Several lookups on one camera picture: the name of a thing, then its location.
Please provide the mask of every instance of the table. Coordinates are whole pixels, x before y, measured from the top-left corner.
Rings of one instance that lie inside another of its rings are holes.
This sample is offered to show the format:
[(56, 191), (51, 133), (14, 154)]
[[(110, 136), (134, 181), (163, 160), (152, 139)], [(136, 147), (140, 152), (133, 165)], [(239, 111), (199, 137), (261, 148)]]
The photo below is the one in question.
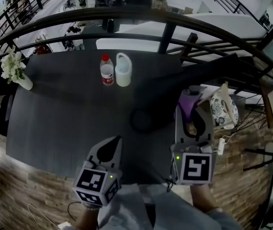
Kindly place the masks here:
[[(103, 53), (133, 64), (131, 84), (104, 86)], [(123, 183), (152, 184), (168, 178), (174, 122), (150, 134), (129, 124), (134, 89), (144, 79), (181, 70), (178, 57), (127, 50), (81, 50), (31, 57), (25, 74), (34, 87), (18, 88), (11, 110), (6, 154), (38, 169), (74, 177), (98, 142), (116, 135), (124, 140)]]

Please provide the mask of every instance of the black railing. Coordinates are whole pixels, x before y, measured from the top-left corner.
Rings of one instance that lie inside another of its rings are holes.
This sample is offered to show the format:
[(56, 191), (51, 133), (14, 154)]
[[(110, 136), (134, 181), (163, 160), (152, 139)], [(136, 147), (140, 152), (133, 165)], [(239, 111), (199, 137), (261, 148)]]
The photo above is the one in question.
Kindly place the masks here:
[[(248, 80), (238, 82), (237, 93), (242, 90), (252, 90), (253, 92), (261, 92), (260, 88), (257, 87), (257, 82), (263, 76), (268, 76), (273, 79), (273, 76), (269, 72), (273, 69), (273, 61), (262, 53), (257, 47), (263, 46), (264, 43), (269, 42), (267, 39), (268, 34), (264, 39), (262, 38), (247, 38), (241, 39), (221, 28), (213, 26), (211, 24), (199, 21), (195, 18), (178, 15), (170, 12), (163, 12), (158, 10), (147, 10), (138, 8), (127, 8), (127, 7), (103, 7), (103, 8), (89, 8), (84, 10), (68, 11), (59, 14), (50, 15), (35, 22), (28, 23), (20, 28), (16, 28), (10, 31), (5, 36), (0, 38), (0, 46), (3, 44), (13, 45), (13, 40), (19, 36), (27, 33), (31, 33), (37, 30), (41, 30), (46, 27), (77, 22), (77, 21), (90, 21), (90, 20), (101, 20), (101, 19), (135, 19), (143, 21), (155, 21), (165, 23), (165, 29), (163, 36), (151, 36), (143, 34), (80, 34), (65, 37), (57, 37), (31, 43), (28, 45), (20, 46), (18, 50), (24, 50), (31, 47), (45, 45), (55, 42), (63, 42), (68, 40), (77, 39), (93, 39), (93, 38), (126, 38), (126, 39), (141, 39), (160, 42), (158, 52), (160, 54), (175, 53), (179, 52), (179, 57), (182, 61), (189, 61), (193, 63), (203, 63), (203, 59), (200, 57), (203, 55), (214, 54), (218, 56), (227, 56), (228, 52), (244, 50), (251, 55), (262, 60), (267, 67), (265, 69), (258, 69), (250, 65), (250, 73), (246, 74)], [(189, 28), (195, 30), (195, 33), (191, 33), (187, 41), (173, 39), (173, 33), (177, 26)], [(197, 43), (197, 32), (205, 33), (220, 40), (208, 43)], [(178, 45), (178, 48), (167, 50), (169, 44)]]
[(255, 19), (262, 27), (263, 25), (259, 20), (250, 12), (239, 0), (214, 0), (223, 7), (228, 13), (247, 14)]
[[(0, 37), (28, 23), (49, 0), (24, 0), (22, 4), (21, 1), (15, 1), (0, 15)], [(1, 46), (0, 52), (6, 52), (8, 47), (3, 50)]]

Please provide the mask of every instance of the bottle label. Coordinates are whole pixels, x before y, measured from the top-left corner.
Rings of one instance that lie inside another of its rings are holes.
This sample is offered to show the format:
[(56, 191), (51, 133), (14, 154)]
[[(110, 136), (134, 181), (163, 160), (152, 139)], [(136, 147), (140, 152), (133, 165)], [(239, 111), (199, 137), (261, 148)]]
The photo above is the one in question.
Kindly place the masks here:
[(102, 82), (105, 85), (112, 85), (114, 82), (114, 68), (109, 64), (102, 65), (100, 68), (102, 74)]

